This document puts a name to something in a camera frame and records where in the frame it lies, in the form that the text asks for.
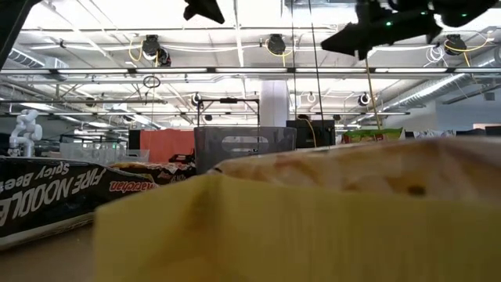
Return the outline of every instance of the white ceiling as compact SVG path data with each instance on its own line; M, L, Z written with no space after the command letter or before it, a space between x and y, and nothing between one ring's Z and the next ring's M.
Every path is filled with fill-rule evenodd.
M198 52L199 50L187 52L170 49L173 67L282 67L282 58L271 56L266 48L259 47L259 43L265 41L270 34L280 33L284 36L288 47L291 47L292 44L292 20L287 11L282 15L282 8L278 0L239 0L237 16L240 32L235 29L236 18L233 0L218 0L226 19L223 25L201 16L195 16L190 21L185 21L182 18L182 13L186 4L182 0L58 0L52 1L52 4L62 17L57 16L43 5L36 5L23 26L16 46L37 58L44 56L59 58L71 68L131 67L130 64L126 64L126 62L131 61L127 50L129 42L132 41L132 44L137 45L146 34L158 34L163 45L181 46L182 49L234 48L234 50L224 52ZM465 27L456 29L447 27L439 38L449 32L456 32L460 33L465 40L471 38L467 41L469 46L481 45L485 42L487 35L478 36L478 32L484 31L487 27L496 26L500 17L501 9L491 9ZM337 6L313 9L313 16L309 15L307 9L295 10L294 38L296 41L300 40L300 44L297 46L299 50L294 59L292 55L285 58L285 65L287 67L293 65L314 67L316 64L320 67L365 66L354 57L325 52L319 47L322 40L335 34L337 30L343 28L350 21L356 21L353 7ZM317 63L313 50L312 22L315 26L315 43L318 48L316 51ZM490 36L496 38L498 32L490 34ZM244 46L240 59L239 52L236 50L239 38ZM60 47L33 50L33 48L58 45L59 40L64 40L66 45L83 46L86 50L62 49ZM123 47L124 50L109 51L109 57L106 58L97 50L88 50L92 48L89 41L95 42L100 48ZM487 46L493 45L495 42L496 39L489 42ZM426 57L429 49L405 51L399 49L401 47L419 48L422 46L425 46L424 37L396 42L393 49L375 52L369 58L369 64L371 67L422 67L429 62ZM139 54L137 49L132 51L135 56ZM471 55L474 58L476 54L484 51L485 49L480 49ZM452 66L464 62L464 58L461 56L446 55L444 60ZM138 67L149 67L152 62L143 59L135 64ZM5 67L19 66L6 64ZM261 82L258 79L246 79L245 82L248 95L253 95L253 92L259 95ZM380 95L384 90L384 97L381 98L381 101L388 100L415 85L418 81L404 82L395 79L373 79L373 91ZM190 95L195 92L220 97L241 95L242 83L242 79L229 78L216 83L174 83L171 84L171 87L188 102ZM288 85L290 92L294 92L294 82L289 80ZM37 85L37 87L48 92L55 91L54 87L43 85ZM84 85L78 89L78 92L72 92L68 97L79 97L85 92L93 96L106 93L106 98L126 98L134 91L131 85ZM302 110L308 110L315 105L315 103L309 103L306 96L310 92L318 95L318 91L315 79L297 79L295 92L302 95ZM325 95L323 106L326 109L350 110L357 106L356 98L358 95L368 91L369 86L365 79L320 80L320 92ZM173 99L172 91L164 86L157 90L157 95L168 100L173 106L181 106L177 99ZM131 108L146 110L144 107L134 106L131 105ZM237 106L229 110L242 109L243 107Z

